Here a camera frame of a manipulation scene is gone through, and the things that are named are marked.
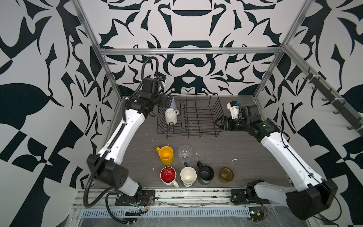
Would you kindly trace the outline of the lavender plastic cup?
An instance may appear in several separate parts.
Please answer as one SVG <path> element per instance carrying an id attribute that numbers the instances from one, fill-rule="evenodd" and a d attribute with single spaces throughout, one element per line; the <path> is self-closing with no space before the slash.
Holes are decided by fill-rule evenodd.
<path id="1" fill-rule="evenodd" d="M 174 110 L 178 109 L 177 104 L 174 101 L 171 103 L 170 107 Z"/>

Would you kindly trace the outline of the white ceramic mug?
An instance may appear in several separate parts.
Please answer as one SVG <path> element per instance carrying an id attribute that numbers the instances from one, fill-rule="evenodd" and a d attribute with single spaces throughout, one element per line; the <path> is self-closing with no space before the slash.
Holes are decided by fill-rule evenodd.
<path id="1" fill-rule="evenodd" d="M 167 125 L 176 125 L 178 122 L 178 114 L 179 114 L 179 110 L 177 109 L 173 109 L 173 108 L 168 108 L 165 111 L 165 121 Z"/>

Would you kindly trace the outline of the black wire dish rack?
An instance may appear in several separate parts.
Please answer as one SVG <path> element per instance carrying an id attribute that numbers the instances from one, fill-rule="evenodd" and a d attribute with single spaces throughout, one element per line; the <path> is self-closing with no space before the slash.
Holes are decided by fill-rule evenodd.
<path id="1" fill-rule="evenodd" d="M 166 108 L 157 110 L 157 134 L 173 136 L 218 136 L 224 112 L 218 94 L 175 95 L 177 124 L 166 123 Z"/>

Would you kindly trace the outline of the clear glass cup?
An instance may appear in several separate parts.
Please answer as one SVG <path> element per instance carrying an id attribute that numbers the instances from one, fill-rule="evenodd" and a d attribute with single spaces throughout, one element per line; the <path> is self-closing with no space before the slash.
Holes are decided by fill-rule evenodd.
<path id="1" fill-rule="evenodd" d="M 184 162 L 189 162 L 191 157 L 192 157 L 192 149 L 191 147 L 187 146 L 187 145 L 183 145 L 178 149 L 178 157 L 179 160 L 184 163 Z"/>

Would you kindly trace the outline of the yellow mug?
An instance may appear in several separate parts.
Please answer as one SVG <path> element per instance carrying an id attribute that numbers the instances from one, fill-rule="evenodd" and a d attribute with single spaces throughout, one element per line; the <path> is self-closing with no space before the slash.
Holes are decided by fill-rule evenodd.
<path id="1" fill-rule="evenodd" d="M 174 161 L 174 151 L 169 146 L 157 147 L 156 151 L 164 165 L 170 165 Z"/>

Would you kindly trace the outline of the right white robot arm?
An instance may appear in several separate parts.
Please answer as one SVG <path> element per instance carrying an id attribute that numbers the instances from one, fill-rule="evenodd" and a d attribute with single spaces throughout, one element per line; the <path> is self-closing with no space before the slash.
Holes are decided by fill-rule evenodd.
<path id="1" fill-rule="evenodd" d="M 221 130 L 248 132 L 278 161 L 290 177 L 293 187 L 283 187 L 255 180 L 246 186 L 247 201 L 269 200 L 289 208 L 300 220 L 327 209 L 336 199 L 337 185 L 314 171 L 284 138 L 271 120 L 263 120 L 256 105 L 242 107 L 239 102 L 227 105 L 230 116 L 221 116 L 214 124 Z"/>

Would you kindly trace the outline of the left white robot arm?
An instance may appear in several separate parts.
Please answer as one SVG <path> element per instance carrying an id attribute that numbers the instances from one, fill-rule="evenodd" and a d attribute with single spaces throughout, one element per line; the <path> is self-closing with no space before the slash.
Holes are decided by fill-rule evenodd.
<path id="1" fill-rule="evenodd" d="M 97 154 L 90 154 L 87 164 L 91 170 L 90 177 L 83 193 L 83 205 L 91 208 L 102 198 L 105 198 L 106 209 L 111 218 L 118 223 L 128 224 L 128 221 L 117 218 L 110 210 L 109 196 L 124 196 L 132 205 L 138 205 L 142 197 L 142 187 L 129 176 L 128 169 L 122 167 L 124 154 L 138 128 L 148 116 L 154 117 L 156 106 L 169 108 L 173 101 L 172 95 L 165 94 L 163 79 L 156 71 L 154 78 L 146 78 L 145 67 L 148 62 L 159 63 L 154 56 L 148 57 L 141 68 L 141 81 L 134 93 L 122 99 L 122 119 L 108 142 Z M 91 184 L 98 180 L 106 185 L 94 201 L 89 202 L 88 196 Z"/>

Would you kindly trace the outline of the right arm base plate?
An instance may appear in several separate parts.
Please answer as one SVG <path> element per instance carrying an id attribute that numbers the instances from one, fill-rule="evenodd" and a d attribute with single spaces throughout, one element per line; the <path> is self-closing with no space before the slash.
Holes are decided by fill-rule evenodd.
<path id="1" fill-rule="evenodd" d="M 235 205 L 256 203 L 252 189 L 232 189 L 231 202 Z"/>

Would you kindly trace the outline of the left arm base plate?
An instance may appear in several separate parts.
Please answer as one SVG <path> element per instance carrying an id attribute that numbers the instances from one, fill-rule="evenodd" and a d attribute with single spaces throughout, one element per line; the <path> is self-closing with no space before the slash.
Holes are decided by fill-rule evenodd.
<path id="1" fill-rule="evenodd" d="M 119 195 L 117 196 L 116 206 L 131 206 L 137 204 L 139 206 L 149 206 L 155 203 L 155 190 L 138 190 L 134 196 Z"/>

